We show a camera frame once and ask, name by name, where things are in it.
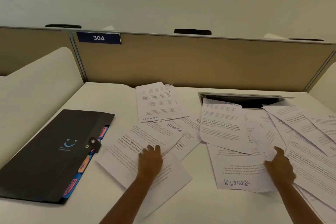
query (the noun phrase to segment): wall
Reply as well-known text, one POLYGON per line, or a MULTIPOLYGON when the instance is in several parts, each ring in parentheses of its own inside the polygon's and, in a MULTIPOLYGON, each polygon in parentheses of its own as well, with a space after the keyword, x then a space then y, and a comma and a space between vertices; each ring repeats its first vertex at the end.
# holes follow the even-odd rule
POLYGON ((336 62, 328 68, 309 94, 336 113, 336 62))
POLYGON ((0 25, 113 25, 120 31, 321 38, 336 42, 335 0, 0 0, 0 25))

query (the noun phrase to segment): desk surface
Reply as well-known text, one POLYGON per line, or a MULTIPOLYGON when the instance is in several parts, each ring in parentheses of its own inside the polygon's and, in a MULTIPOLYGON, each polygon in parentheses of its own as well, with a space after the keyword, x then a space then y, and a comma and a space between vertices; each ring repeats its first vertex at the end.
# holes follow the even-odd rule
MULTIPOLYGON (((201 112, 198 92, 268 94, 294 97, 290 101, 313 112, 330 111, 307 93, 176 87, 181 100, 195 114, 201 112)), ((115 114, 107 133, 137 123, 135 90, 120 84, 86 83, 62 109, 115 114)), ((218 190, 208 150, 200 143, 182 161, 192 181, 147 217, 143 223, 292 223, 277 192, 218 190)), ((122 195, 122 189, 95 161, 90 162, 65 205, 0 199, 0 222, 34 224, 98 224, 122 195)))

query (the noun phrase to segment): right hand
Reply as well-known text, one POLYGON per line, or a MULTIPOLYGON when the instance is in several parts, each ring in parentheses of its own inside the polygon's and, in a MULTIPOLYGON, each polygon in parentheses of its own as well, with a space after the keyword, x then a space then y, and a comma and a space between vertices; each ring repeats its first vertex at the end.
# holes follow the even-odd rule
POLYGON ((272 161, 265 161, 265 166, 268 174, 275 185, 278 184, 293 184, 296 175, 293 173, 293 167, 289 159, 285 157, 284 150, 279 147, 274 147, 276 155, 272 161))
POLYGON ((152 183, 159 174, 162 167, 162 156, 160 146, 148 145, 139 154, 139 167, 137 178, 152 183))

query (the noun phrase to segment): blue sign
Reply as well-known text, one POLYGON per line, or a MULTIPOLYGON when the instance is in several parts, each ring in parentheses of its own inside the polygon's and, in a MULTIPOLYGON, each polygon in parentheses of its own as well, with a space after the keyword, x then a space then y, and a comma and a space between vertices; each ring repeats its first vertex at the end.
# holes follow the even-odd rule
POLYGON ((82 43, 121 44, 119 33, 77 32, 77 37, 82 43))

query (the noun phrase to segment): cubicle divider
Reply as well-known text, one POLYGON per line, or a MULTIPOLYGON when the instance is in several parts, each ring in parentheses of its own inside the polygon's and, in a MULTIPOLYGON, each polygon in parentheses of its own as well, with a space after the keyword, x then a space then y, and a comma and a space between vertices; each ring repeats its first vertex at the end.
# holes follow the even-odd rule
POLYGON ((70 36, 71 32, 61 29, 0 28, 0 76, 7 76, 61 47, 67 47, 84 78, 70 36))
POLYGON ((323 42, 120 33, 121 44, 101 44, 78 31, 0 28, 0 75, 68 47, 88 82, 303 92, 336 62, 336 44, 323 42))

